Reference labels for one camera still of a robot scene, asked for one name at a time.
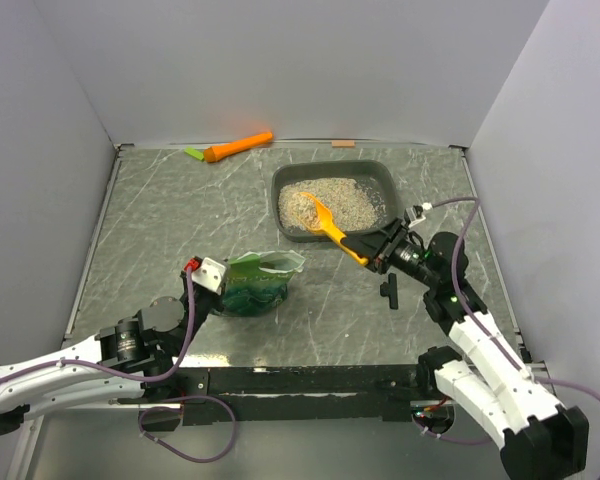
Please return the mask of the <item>black bag clip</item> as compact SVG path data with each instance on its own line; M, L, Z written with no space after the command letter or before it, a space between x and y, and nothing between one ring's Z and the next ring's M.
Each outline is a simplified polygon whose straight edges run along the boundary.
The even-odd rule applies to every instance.
M389 302L389 308L391 310L399 309L399 298L398 298L398 284L397 275L395 273L389 273L384 282L379 287L379 293L382 298L386 298Z

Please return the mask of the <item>green litter bag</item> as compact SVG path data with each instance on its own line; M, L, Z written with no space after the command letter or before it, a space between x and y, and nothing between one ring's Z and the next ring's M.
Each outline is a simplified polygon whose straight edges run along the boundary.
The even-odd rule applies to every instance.
M288 298L289 283L305 261L293 250L247 252L229 259L220 304L212 313L240 318L267 314Z

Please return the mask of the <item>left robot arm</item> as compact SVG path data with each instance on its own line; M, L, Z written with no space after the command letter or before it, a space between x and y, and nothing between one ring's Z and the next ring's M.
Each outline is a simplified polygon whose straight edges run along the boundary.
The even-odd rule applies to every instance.
M0 365L0 436L52 411L114 400L161 403L193 389L179 369L220 288L186 281L114 326L60 351Z

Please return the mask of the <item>yellow plastic scoop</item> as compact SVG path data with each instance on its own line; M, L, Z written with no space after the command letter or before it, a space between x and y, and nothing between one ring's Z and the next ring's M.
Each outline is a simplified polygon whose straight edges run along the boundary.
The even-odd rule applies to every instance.
M368 264L366 258L344 245L346 235L335 225L332 212L320 200L309 192L296 193L293 198L293 214L310 233L325 235L359 265Z

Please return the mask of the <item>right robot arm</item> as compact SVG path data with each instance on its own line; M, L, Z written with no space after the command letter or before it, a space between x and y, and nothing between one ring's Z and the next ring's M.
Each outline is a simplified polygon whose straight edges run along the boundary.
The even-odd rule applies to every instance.
M345 248L383 274L394 268L425 285L431 320L451 341L418 358L416 384L428 398L453 400L498 447L511 479L563 479L586 466L589 422L537 383L503 338L484 301L465 278L463 241L439 232L429 244L399 219L346 236Z

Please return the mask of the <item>grey litter box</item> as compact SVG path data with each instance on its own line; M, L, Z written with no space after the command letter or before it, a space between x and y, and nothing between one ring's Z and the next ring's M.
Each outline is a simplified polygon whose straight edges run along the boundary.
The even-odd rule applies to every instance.
M296 243L321 242L295 213L307 192L333 214L334 223L346 233L366 233L402 215L404 210L393 177L374 160L322 161L286 165L273 175L271 202L280 233Z

